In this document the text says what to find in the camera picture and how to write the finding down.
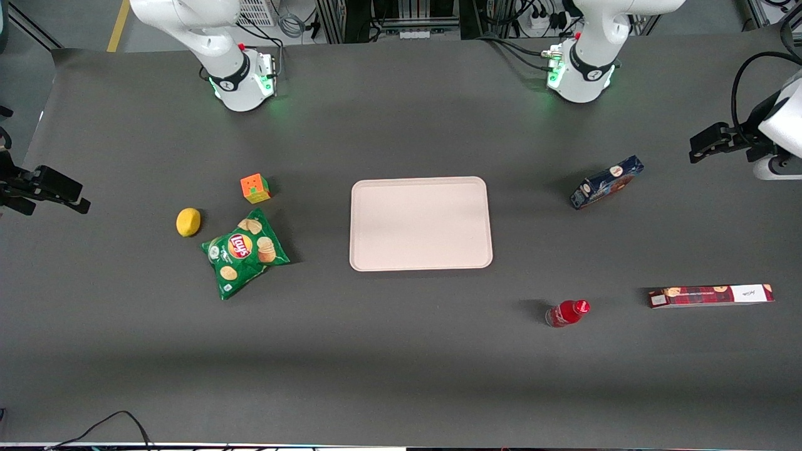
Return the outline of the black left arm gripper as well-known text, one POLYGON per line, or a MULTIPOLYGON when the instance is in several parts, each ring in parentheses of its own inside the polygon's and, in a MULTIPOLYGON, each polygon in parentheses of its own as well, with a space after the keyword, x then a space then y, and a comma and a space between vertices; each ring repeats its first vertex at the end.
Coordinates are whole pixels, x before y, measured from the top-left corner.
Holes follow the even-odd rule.
POLYGON ((701 140, 690 140, 689 162, 691 165, 719 152, 745 152, 748 162, 757 162, 764 157, 778 154, 777 145, 759 131, 757 125, 713 123, 701 132, 701 140))

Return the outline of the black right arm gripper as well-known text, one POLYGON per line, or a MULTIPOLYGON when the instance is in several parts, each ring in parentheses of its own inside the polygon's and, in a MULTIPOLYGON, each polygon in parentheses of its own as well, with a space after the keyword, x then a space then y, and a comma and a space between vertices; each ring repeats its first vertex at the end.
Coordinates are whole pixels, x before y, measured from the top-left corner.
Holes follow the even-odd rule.
POLYGON ((31 216, 36 203, 54 202, 87 214, 91 202, 82 197, 83 185, 45 165, 26 170, 15 165, 9 150, 1 151, 1 206, 31 216))

